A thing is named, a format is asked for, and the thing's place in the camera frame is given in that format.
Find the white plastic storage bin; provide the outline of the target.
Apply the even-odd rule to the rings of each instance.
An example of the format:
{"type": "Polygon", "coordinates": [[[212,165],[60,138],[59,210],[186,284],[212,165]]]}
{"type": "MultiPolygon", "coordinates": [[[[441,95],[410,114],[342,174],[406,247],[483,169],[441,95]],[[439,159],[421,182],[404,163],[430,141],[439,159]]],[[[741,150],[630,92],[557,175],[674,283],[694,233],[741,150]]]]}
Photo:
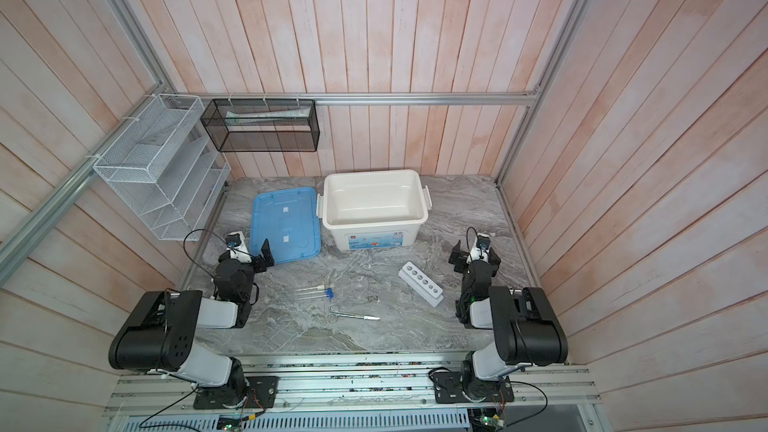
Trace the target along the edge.
{"type": "Polygon", "coordinates": [[[410,247],[433,207],[413,170],[333,174],[317,196],[316,216],[343,251],[410,247]]]}

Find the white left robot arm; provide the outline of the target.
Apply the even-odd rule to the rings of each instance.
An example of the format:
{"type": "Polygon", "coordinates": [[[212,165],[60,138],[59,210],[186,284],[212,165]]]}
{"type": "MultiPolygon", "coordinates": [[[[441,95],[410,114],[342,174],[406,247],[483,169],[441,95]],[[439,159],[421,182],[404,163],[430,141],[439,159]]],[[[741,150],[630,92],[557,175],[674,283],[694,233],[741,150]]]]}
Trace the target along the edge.
{"type": "Polygon", "coordinates": [[[164,289],[145,293],[114,337],[108,362],[116,370],[169,375],[193,385],[195,410],[266,410],[274,406],[278,378],[250,376],[242,362],[196,340],[202,329],[242,329],[259,298],[255,275],[275,265],[270,244],[249,253],[240,233],[212,273],[214,294],[164,289]]]}

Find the aluminium frame rail back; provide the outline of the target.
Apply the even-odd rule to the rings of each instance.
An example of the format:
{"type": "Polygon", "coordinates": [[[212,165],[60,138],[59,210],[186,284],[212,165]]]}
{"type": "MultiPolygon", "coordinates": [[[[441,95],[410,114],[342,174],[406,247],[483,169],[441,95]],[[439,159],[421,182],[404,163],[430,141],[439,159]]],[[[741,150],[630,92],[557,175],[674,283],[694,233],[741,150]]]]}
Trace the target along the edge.
{"type": "Polygon", "coordinates": [[[317,106],[529,106],[538,100],[533,92],[482,93],[282,93],[282,94],[190,94],[203,102],[212,100],[256,101],[297,104],[312,101],[317,106]]]}

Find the test tube blue cap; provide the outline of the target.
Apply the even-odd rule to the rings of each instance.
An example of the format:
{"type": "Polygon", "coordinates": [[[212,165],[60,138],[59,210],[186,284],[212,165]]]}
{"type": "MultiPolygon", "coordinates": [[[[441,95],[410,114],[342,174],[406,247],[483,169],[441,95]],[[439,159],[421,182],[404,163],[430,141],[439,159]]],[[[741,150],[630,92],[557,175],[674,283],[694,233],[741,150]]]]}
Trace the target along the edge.
{"type": "Polygon", "coordinates": [[[307,300],[331,300],[334,298],[334,293],[330,290],[326,290],[322,293],[317,292],[313,294],[302,294],[296,297],[297,301],[307,301],[307,300]]]}
{"type": "Polygon", "coordinates": [[[313,298],[327,298],[332,299],[334,297],[334,292],[332,288],[313,288],[308,290],[301,290],[297,291],[295,293],[295,296],[299,300],[306,300],[306,299],[313,299],[313,298]]]}

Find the aluminium frame rail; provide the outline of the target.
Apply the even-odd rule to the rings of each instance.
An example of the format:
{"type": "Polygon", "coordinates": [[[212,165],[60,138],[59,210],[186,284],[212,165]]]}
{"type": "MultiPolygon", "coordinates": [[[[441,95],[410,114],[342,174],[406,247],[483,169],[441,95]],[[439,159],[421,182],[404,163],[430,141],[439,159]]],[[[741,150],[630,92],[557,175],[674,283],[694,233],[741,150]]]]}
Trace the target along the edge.
{"type": "Polygon", "coordinates": [[[17,272],[30,254],[55,228],[96,178],[95,165],[118,138],[139,120],[141,112],[169,86],[160,84],[146,92],[117,126],[84,156],[79,165],[27,216],[1,245],[1,286],[17,272]]]}
{"type": "Polygon", "coordinates": [[[212,100],[256,101],[297,104],[312,101],[317,106],[529,106],[538,100],[533,92],[482,93],[282,93],[282,94],[190,94],[203,102],[212,100]]]}

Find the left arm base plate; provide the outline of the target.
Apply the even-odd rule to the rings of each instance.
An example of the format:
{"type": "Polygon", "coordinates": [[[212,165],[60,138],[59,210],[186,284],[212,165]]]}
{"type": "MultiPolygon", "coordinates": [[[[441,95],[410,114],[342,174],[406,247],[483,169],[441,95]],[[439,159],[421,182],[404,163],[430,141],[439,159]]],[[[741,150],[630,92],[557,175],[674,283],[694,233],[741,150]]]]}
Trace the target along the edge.
{"type": "Polygon", "coordinates": [[[220,387],[203,387],[194,399],[193,409],[269,409],[274,406],[278,383],[277,376],[244,376],[220,387]]]}

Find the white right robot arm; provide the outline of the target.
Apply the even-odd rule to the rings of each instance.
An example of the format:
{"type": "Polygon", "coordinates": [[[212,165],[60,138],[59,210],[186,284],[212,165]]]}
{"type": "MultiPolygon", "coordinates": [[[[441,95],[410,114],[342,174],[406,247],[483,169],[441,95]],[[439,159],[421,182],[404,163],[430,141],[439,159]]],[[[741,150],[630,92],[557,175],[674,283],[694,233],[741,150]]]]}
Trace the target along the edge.
{"type": "Polygon", "coordinates": [[[508,393],[502,380],[509,374],[566,362],[567,338],[543,289],[493,283],[501,259],[488,236],[478,235],[468,251],[456,244],[448,263],[462,275],[457,319],[469,329],[493,332],[489,345],[468,353],[462,362],[459,384],[464,397],[504,398],[508,393]]]}

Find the aluminium frame rail left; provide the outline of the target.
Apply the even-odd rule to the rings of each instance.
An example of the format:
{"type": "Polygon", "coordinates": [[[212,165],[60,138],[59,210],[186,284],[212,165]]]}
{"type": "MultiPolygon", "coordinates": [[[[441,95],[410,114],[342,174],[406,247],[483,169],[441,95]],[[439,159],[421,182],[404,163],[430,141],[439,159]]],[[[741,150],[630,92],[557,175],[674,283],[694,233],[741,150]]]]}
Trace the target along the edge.
{"type": "Polygon", "coordinates": [[[160,84],[146,92],[117,126],[84,156],[79,165],[27,216],[1,245],[1,286],[17,272],[30,254],[55,228],[96,178],[95,165],[118,138],[139,120],[141,112],[169,86],[160,84]]]}

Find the white test tube rack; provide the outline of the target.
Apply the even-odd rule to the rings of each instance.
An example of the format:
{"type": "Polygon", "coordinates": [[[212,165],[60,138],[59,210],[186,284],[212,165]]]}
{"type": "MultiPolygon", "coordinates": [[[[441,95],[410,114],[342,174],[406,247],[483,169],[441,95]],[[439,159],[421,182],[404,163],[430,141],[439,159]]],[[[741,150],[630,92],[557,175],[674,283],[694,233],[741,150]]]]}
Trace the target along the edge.
{"type": "Polygon", "coordinates": [[[398,277],[431,307],[436,308],[443,301],[443,289],[412,262],[401,267],[398,277]]]}

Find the blue plastic bin lid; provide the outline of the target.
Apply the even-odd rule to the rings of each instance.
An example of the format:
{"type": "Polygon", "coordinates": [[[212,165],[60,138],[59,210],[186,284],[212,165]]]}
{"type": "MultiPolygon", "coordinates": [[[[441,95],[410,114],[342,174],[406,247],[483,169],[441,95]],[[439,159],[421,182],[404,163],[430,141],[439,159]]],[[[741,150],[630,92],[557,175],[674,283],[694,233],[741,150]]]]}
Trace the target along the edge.
{"type": "Polygon", "coordinates": [[[317,256],[322,242],[316,207],[317,193],[310,187],[258,195],[253,201],[249,250],[260,252],[267,240],[276,264],[317,256]]]}

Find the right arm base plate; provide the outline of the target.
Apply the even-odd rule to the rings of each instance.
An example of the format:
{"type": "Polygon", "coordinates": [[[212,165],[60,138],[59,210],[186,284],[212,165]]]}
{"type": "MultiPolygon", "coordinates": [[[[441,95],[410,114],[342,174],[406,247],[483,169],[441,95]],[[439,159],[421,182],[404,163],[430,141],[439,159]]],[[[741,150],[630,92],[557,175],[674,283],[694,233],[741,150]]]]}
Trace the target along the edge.
{"type": "Polygon", "coordinates": [[[514,401],[512,384],[508,380],[483,381],[468,372],[454,372],[443,367],[430,370],[427,378],[433,385],[438,404],[514,401]]]}

